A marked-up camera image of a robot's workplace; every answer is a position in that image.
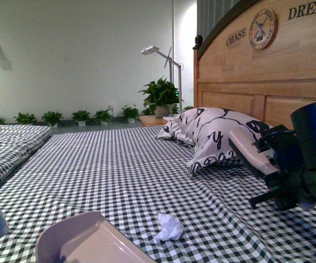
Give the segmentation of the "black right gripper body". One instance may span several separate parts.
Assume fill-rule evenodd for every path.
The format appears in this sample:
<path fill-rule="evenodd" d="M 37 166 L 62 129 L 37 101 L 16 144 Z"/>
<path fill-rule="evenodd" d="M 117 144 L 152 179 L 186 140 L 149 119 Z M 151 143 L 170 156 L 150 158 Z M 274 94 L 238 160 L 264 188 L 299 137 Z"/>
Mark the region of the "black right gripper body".
<path fill-rule="evenodd" d="M 278 125 L 261 132 L 261 137 L 252 143 L 259 160 L 265 157 L 261 165 L 254 165 L 257 178 L 263 179 L 268 192 L 249 200 L 252 209 L 257 204 L 272 199 L 279 210 L 300 207 L 311 210 L 316 206 L 302 186 L 304 172 L 303 156 L 294 130 Z"/>

